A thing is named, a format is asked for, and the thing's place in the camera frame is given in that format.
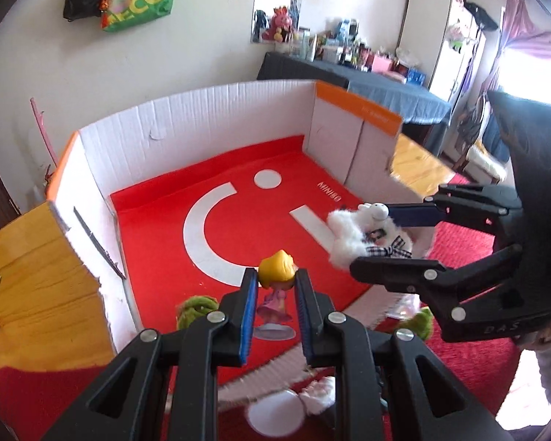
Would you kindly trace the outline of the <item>green yarn ball toy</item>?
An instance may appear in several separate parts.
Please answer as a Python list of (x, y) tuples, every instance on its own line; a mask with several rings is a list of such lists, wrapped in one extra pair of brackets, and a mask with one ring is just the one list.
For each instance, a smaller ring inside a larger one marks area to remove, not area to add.
[(219, 309), (219, 301), (209, 296), (192, 296), (177, 307), (177, 330), (186, 330), (195, 320)]

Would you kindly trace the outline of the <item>white fluffy plush toy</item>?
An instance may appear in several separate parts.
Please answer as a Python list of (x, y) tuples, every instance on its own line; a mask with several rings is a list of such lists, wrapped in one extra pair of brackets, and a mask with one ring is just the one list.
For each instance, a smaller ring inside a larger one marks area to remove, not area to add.
[(333, 234), (329, 262), (343, 271), (359, 257), (424, 258), (434, 242), (433, 230), (399, 226), (383, 203), (333, 210), (326, 224)]

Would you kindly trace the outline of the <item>blonde doll figurine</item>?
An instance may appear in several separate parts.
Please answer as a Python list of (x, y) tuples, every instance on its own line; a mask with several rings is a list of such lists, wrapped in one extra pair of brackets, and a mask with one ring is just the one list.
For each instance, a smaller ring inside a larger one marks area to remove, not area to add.
[(288, 292), (295, 286), (298, 266), (286, 251), (280, 250), (263, 259), (258, 268), (259, 284), (267, 295), (256, 308), (256, 315), (262, 323), (253, 329), (258, 340), (286, 341), (295, 337), (291, 326), (292, 317), (285, 303)]

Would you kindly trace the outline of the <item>white round lid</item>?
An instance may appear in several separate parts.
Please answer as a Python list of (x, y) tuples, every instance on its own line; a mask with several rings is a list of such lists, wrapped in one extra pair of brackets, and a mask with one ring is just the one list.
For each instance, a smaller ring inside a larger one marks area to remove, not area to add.
[(246, 421), (253, 431), (265, 437), (288, 437), (305, 423), (305, 408), (299, 396), (287, 389), (250, 404)]

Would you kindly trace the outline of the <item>purple curtain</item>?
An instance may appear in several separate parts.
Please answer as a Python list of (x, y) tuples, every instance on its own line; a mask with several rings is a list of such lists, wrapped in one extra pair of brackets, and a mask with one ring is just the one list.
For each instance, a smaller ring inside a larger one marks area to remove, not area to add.
[(497, 56), (488, 77), (481, 85), (480, 94), (497, 88), (500, 60), (506, 50), (521, 51), (530, 57), (551, 60), (551, 30), (540, 30), (533, 24), (525, 0), (507, 0), (505, 3)]

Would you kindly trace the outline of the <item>white wardrobe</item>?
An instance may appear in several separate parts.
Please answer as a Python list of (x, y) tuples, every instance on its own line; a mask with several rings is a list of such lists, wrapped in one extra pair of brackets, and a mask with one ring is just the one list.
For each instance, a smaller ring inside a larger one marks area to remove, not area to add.
[(398, 48), (416, 62), (431, 94), (456, 105), (480, 40), (462, 0), (408, 0)]

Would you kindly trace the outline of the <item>red woven mat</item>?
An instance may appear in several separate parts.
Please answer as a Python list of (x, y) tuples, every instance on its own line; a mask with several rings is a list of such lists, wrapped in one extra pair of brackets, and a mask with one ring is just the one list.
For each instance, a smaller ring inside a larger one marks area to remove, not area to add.
[[(360, 258), (359, 281), (413, 292), (430, 307), (446, 341), (489, 340), (519, 321), (515, 287), (522, 249), (512, 245), (459, 269), (424, 259)], [(241, 366), (252, 346), (259, 276), (191, 327), (143, 330), (46, 432), (49, 440), (214, 440), (218, 369)], [(379, 333), (333, 306), (300, 270), (293, 286), (302, 351), (335, 371), (340, 440), (505, 440), (509, 433), (410, 330)]]

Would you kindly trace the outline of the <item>white orange cardboard box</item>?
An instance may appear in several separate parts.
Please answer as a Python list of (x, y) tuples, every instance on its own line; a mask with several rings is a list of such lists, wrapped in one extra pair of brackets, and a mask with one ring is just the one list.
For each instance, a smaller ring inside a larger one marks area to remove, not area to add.
[(329, 264), (333, 209), (414, 202), (390, 161), (399, 115), (322, 82), (258, 81), (137, 105), (69, 140), (47, 200), (99, 282), (115, 351), (168, 333), (194, 295), (221, 298), (284, 250), (367, 326), (398, 299)]

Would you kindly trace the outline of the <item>pink plush toy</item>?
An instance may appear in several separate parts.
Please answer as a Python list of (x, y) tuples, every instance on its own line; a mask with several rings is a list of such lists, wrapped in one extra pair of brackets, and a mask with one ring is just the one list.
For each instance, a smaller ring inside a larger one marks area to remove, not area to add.
[(263, 31), (263, 41), (285, 43), (293, 30), (293, 20), (288, 13), (287, 6), (274, 8), (274, 15), (270, 19), (269, 27)]

